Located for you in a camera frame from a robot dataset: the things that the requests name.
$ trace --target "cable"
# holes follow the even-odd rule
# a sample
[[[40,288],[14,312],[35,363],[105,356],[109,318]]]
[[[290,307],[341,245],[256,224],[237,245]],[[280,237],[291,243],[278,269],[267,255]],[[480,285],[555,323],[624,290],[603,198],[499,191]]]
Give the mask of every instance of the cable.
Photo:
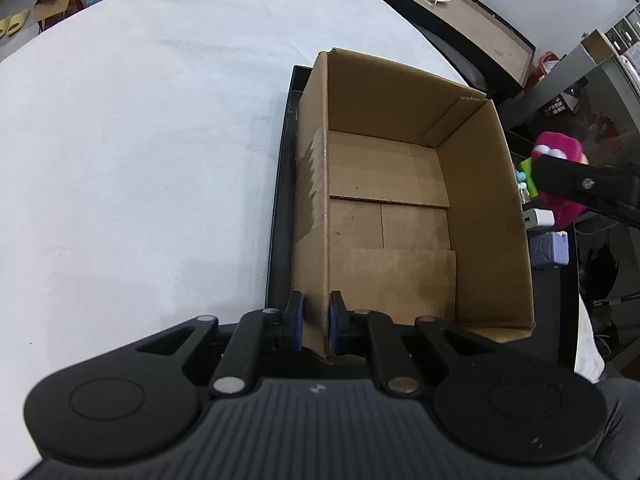
[[[578,231],[578,229],[577,229],[577,228],[575,228],[575,227],[574,227],[574,231],[575,231],[575,232],[577,232],[579,235],[582,235],[582,236],[596,235],[596,234],[598,234],[598,233],[601,233],[601,232],[603,232],[603,231],[606,231],[607,229],[611,229],[612,227],[615,227],[615,226],[616,226],[616,225],[618,225],[619,223],[620,223],[619,221],[615,221],[615,222],[613,222],[613,224],[607,225],[607,226],[602,227],[602,228],[600,228],[600,229],[596,229],[595,231],[592,231],[592,232],[590,232],[590,233],[585,233],[585,232],[583,232],[583,231]]]
[[[606,335],[606,334],[595,334],[593,336],[593,339],[594,339],[594,341],[596,343],[598,341],[600,341],[605,346],[605,348],[609,351],[609,353],[607,355],[600,354],[603,359],[609,357],[611,355],[611,353],[612,353],[611,347],[609,346],[609,343],[607,343],[607,338],[608,337],[609,337],[609,335]]]

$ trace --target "metal screw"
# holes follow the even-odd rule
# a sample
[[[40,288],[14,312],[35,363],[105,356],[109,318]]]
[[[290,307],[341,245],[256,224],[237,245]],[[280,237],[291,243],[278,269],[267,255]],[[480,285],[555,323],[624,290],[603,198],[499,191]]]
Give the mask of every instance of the metal screw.
[[[412,377],[394,377],[387,386],[397,394],[410,394],[420,387],[420,383]]]
[[[245,382],[240,377],[220,377],[216,379],[212,386],[213,389],[221,394],[236,394],[244,390]]]
[[[267,323],[278,324],[282,321],[282,311],[277,308],[264,308],[263,314],[267,317]]]

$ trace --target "yellow slipper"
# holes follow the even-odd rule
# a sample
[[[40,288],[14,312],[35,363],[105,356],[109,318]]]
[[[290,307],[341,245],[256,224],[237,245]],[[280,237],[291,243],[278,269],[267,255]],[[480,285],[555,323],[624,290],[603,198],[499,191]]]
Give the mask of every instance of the yellow slipper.
[[[9,28],[9,18],[0,20],[0,38],[6,34],[6,30]]]
[[[24,23],[27,21],[29,17],[29,9],[24,9],[22,12],[18,14],[14,14],[9,20],[9,28],[6,30],[6,34],[8,36],[14,35],[21,28],[24,27]]]

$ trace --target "orange basket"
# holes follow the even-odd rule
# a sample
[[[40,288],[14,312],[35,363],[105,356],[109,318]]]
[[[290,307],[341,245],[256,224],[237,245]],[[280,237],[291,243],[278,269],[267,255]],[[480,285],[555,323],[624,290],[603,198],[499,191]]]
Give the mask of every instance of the orange basket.
[[[524,85],[524,91],[530,91],[540,80],[547,75],[551,69],[560,61],[560,58],[556,56],[555,53],[549,51],[545,52],[538,59],[538,66],[536,69],[529,75],[527,78],[527,82]],[[561,96],[557,96],[551,102],[540,108],[540,111],[545,114],[547,117],[553,117],[554,115],[559,114],[560,112],[564,112],[566,110],[573,113],[575,107],[572,108],[566,102],[566,100]]]

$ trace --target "open cardboard box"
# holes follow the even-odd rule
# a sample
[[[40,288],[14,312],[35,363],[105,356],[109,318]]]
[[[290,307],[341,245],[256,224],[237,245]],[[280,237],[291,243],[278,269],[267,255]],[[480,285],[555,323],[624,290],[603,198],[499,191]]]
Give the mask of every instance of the open cardboard box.
[[[38,0],[33,11],[40,30],[47,30],[85,6],[86,0]]]
[[[292,285],[305,346],[330,353],[329,293],[499,342],[534,327],[527,236],[485,95],[364,54],[321,52],[298,107]]]

